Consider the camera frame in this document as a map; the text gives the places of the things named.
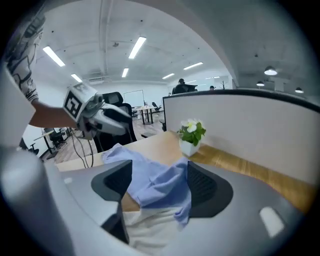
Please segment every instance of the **ceiling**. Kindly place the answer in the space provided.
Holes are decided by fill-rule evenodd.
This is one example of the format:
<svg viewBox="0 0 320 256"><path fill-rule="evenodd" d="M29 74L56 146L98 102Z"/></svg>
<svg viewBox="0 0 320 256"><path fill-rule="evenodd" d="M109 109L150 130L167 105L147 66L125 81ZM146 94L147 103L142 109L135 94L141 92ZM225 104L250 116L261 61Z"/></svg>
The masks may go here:
<svg viewBox="0 0 320 256"><path fill-rule="evenodd" d="M157 7L193 28L219 55L236 86L317 96L320 72L312 48L290 15L274 0L130 0ZM276 76L264 70L273 66Z"/></svg>
<svg viewBox="0 0 320 256"><path fill-rule="evenodd" d="M286 93L296 94L295 89L301 87L306 96L320 94L315 54L294 20L273 1L245 2L237 8L221 6L223 15L219 16L231 42L239 87L257 88L257 81L263 80L269 90L284 83ZM278 74L265 75L267 66Z"/></svg>
<svg viewBox="0 0 320 256"><path fill-rule="evenodd" d="M130 52L139 37L147 40L135 59ZM167 83L213 69L228 70L212 48L192 29L155 8L126 0L73 1L46 12L41 46L50 46L66 66L38 51L34 76L57 85L102 78L112 83ZM204 64L189 70L192 64ZM122 78L124 68L129 68ZM163 80L162 77L175 73Z"/></svg>

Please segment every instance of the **patterned sleeve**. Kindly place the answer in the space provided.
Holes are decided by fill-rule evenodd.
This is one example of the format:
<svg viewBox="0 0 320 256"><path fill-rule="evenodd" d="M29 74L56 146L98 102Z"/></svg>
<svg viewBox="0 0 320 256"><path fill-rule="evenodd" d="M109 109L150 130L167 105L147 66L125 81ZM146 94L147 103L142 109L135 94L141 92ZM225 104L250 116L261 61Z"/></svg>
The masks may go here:
<svg viewBox="0 0 320 256"><path fill-rule="evenodd" d="M30 102L39 99L32 71L36 64L44 23L44 16L35 17L20 35L17 43L11 46L7 58L7 67L11 75Z"/></svg>

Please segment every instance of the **office chair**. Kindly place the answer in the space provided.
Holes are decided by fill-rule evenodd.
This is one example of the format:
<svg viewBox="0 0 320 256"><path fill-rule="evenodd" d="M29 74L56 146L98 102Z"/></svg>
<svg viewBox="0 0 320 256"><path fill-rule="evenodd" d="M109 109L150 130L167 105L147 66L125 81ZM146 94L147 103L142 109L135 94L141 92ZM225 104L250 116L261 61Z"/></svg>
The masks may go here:
<svg viewBox="0 0 320 256"><path fill-rule="evenodd" d="M39 149L37 149L37 148L35 149L34 144L36 144L36 143L33 143L32 145L30 145L30 147L32 147L32 148L29 149L29 148L27 147L24 139L22 138L22 139L20 140L19 147L22 148L23 150L28 150L29 152L34 153L34 154L37 155L37 154L39 153Z"/></svg>
<svg viewBox="0 0 320 256"><path fill-rule="evenodd" d="M160 106L157 106L157 104L156 103L154 103L154 102L152 102L152 106L154 106L155 107L155 111L156 112L158 112L161 108L162 108L162 106L160 105Z"/></svg>
<svg viewBox="0 0 320 256"><path fill-rule="evenodd" d="M44 131L46 133L53 131L53 133L49 134L49 137L57 149L61 147L61 144L67 143L63 138L64 132L56 132L53 128L44 128Z"/></svg>
<svg viewBox="0 0 320 256"><path fill-rule="evenodd" d="M164 119L159 119L159 122L162 124L162 130L164 132L166 132L167 131L167 126L166 126L165 120Z"/></svg>
<svg viewBox="0 0 320 256"><path fill-rule="evenodd" d="M116 91L112 93L105 93L102 95L102 97L106 103L115 105L132 116L131 105L128 103L123 103L124 99L119 92ZM108 133L98 132L93 138L97 152L100 153L109 150L117 143L126 145L132 142L136 142L137 139L132 122L125 123L124 126L127 130L124 135L112 135Z"/></svg>
<svg viewBox="0 0 320 256"><path fill-rule="evenodd" d="M32 148L28 149L28 151L31 153L34 153L35 155L38 155L39 149L35 148L34 144L36 144L36 143L33 143L32 145L30 145L30 147L32 147Z"/></svg>

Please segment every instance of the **cubicle partition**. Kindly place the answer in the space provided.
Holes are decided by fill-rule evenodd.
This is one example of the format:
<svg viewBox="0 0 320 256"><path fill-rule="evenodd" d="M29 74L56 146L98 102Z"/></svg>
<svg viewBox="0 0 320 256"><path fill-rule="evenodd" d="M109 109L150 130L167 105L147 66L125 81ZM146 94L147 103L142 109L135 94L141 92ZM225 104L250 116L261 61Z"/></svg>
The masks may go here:
<svg viewBox="0 0 320 256"><path fill-rule="evenodd" d="M219 90L163 98L167 130L203 121L203 143L279 173L317 184L320 108L275 92Z"/></svg>

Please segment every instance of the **desk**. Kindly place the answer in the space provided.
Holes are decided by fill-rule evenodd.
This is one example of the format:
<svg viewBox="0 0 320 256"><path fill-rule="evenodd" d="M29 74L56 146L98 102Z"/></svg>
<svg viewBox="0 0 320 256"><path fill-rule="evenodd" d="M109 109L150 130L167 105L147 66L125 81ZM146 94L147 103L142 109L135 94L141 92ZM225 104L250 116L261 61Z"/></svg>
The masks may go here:
<svg viewBox="0 0 320 256"><path fill-rule="evenodd" d="M172 165L183 156L179 147L179 138L172 131L162 132L155 136L135 141L125 147L165 165ZM104 164L101 160L101 155L102 152L93 156L93 166ZM87 156L86 159L90 165L91 156ZM202 144L199 151L189 157L189 159L197 163L217 166L259 179L273 187L304 213L309 210L316 195L316 188L303 181L267 169L205 144ZM59 163L56 166L61 172L64 172L82 169L83 163L80 159L75 159ZM121 204L124 212L139 210L138 204L127 193L123 197Z"/></svg>
<svg viewBox="0 0 320 256"><path fill-rule="evenodd" d="M49 146L49 143L48 143L47 138L46 138L47 135L50 135L50 134L52 134L53 132L54 132L53 130L52 130L52 131L49 131L49 132L43 134L42 136L40 136L39 138L36 138L36 139L33 140L33 141L36 141L36 140L41 139L42 137L44 138L45 144L46 144L46 146L48 147L48 150L49 150L49 152L50 152L50 155L49 155L46 159L54 158L54 157L58 154L57 151L53 152L53 151L51 150L51 147Z"/></svg>
<svg viewBox="0 0 320 256"><path fill-rule="evenodd" d="M142 122L144 125L151 125L154 123L154 120L152 119L152 109L155 109L155 106L148 106L148 107L141 107L141 108L136 108L135 110L137 111L141 111L141 115L142 115ZM144 118L144 110L146 110L146 116L148 119L148 122L145 122L145 118Z"/></svg>

